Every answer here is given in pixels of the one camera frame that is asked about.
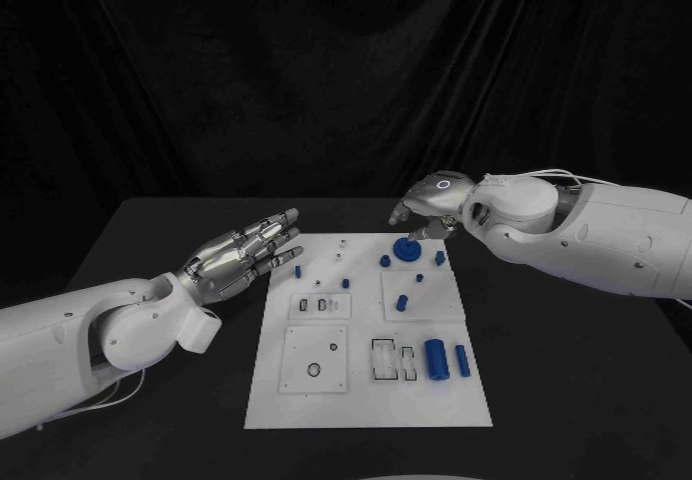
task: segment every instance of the silver robotic hand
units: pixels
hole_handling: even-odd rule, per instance
[[[302,253],[302,247],[295,247],[274,255],[300,233],[297,228],[288,228],[297,218],[292,208],[201,245],[176,272],[197,305],[227,300],[259,275]]]
[[[474,186],[475,183],[462,173],[439,171],[411,187],[389,217],[390,225],[406,221],[411,212],[428,217],[428,225],[409,234],[409,240],[454,236],[461,207]]]

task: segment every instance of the black table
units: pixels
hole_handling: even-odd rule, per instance
[[[129,200],[69,289],[152,278],[212,237],[289,207],[305,233],[405,232],[386,224],[393,204]],[[0,478],[692,478],[692,356],[656,303],[504,263],[465,233],[447,248],[494,427],[243,430],[262,277],[212,306],[225,324],[206,354],[177,347],[131,400],[0,441]]]

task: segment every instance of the blue part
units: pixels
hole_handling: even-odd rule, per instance
[[[468,368],[468,360],[465,358],[465,349],[462,345],[457,345],[454,347],[454,350],[457,351],[457,359],[458,359],[458,369],[461,370],[461,376],[462,377],[470,377],[471,376],[471,370]]]
[[[428,360],[428,376],[431,380],[449,378],[447,355],[444,354],[444,342],[434,338],[425,342],[425,358]]]
[[[399,260],[405,262],[415,262],[421,258],[421,244],[413,240],[408,241],[408,238],[399,238],[393,242],[393,254]]]
[[[405,295],[399,295],[399,301],[396,302],[396,310],[402,312],[406,309],[406,302],[408,297]]]

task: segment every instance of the black backdrop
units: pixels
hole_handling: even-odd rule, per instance
[[[132,196],[546,167],[692,196],[683,0],[1,5],[3,304],[59,291]]]

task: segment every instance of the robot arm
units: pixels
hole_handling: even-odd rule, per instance
[[[558,187],[536,178],[569,175],[485,175],[475,184],[436,172],[406,192],[389,223],[413,212],[429,223],[411,240],[449,238],[462,225],[507,262],[611,293],[692,298],[689,200],[607,182]]]
[[[227,300],[302,253],[295,209],[207,242],[176,273],[129,279],[0,310],[0,439],[47,421],[155,364],[176,343],[203,353]],[[103,361],[89,352],[95,337]]]

